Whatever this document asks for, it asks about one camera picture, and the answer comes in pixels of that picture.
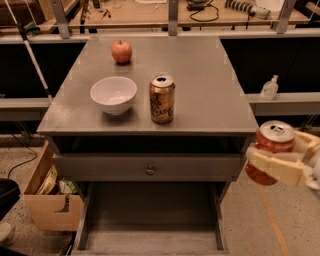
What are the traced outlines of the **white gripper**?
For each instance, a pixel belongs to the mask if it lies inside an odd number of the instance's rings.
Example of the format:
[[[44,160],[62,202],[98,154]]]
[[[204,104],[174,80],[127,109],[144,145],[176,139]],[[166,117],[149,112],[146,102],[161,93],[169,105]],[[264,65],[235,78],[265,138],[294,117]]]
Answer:
[[[250,146],[246,156],[259,171],[289,186],[305,184],[320,200],[320,138],[296,130],[294,150],[298,153],[271,153]]]

